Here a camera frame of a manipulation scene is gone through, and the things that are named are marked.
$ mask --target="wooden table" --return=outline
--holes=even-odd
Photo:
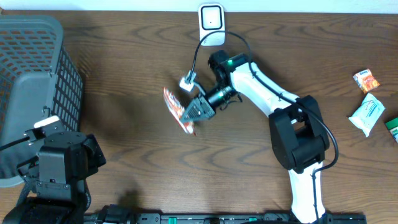
[[[183,133],[167,111],[163,86],[189,99],[178,81],[198,43],[197,13],[54,12],[65,46],[86,79],[81,131],[94,133],[108,160],[88,178],[93,203],[164,213],[254,213],[288,210],[287,171],[271,149],[267,118],[247,98]],[[398,222],[398,147],[384,123],[398,117],[398,16],[370,14],[226,13],[228,30],[243,35],[260,68],[300,96],[312,95],[340,146],[323,172],[323,202],[333,212],[363,212],[368,223]],[[222,48],[245,52],[228,37]],[[198,79],[214,84],[207,67],[220,47],[200,50]],[[353,74],[370,68],[386,107],[366,138],[347,119],[364,94]],[[327,150],[326,161],[334,156]],[[22,186],[1,189],[0,219]]]

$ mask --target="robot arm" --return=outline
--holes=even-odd
[[[228,58],[224,51],[214,53],[209,66],[216,75],[217,85],[209,92],[200,93],[187,107],[181,122],[209,119],[216,114],[216,108],[228,104],[229,99],[239,93],[247,96],[270,119],[272,149],[278,161],[289,171],[293,193],[292,212],[301,223],[317,220],[314,209],[312,174],[322,167],[325,150],[329,148],[326,132],[295,105],[281,100],[253,77],[247,57],[243,54]],[[322,119],[315,99],[306,96],[300,99],[266,77],[252,62],[252,69],[258,78],[284,97],[297,101],[312,110]],[[296,122],[304,127],[295,130]],[[318,216],[325,213],[322,205],[320,172],[316,173]]]
[[[14,223],[83,223],[91,195],[86,178],[106,159],[95,137],[66,131],[58,117],[25,132],[29,145],[41,145],[37,156],[18,165],[25,181],[17,206],[3,220]],[[36,197],[27,198],[32,191]]]

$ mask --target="green connector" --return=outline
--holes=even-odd
[[[177,224],[177,218],[169,218],[169,224]]]

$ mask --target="plastic basket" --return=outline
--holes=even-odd
[[[49,16],[0,16],[0,144],[23,137],[34,123],[57,115],[77,131],[83,82],[62,45],[63,29]],[[0,187],[20,184],[16,167],[42,144],[0,152]]]

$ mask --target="orange snack package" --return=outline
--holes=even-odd
[[[380,85],[380,83],[373,77],[372,72],[369,69],[355,74],[354,80],[364,93],[368,93]]]
[[[185,131],[185,133],[196,135],[195,126],[192,121],[187,122],[187,123],[182,123],[180,121],[182,115],[185,112],[185,108],[180,104],[178,99],[176,99],[176,97],[174,97],[174,94],[170,90],[168,90],[166,87],[163,88],[163,97],[164,97],[164,101],[166,102],[166,105],[167,105],[170,113],[173,115],[173,117],[178,122],[178,124],[181,126],[181,128]]]

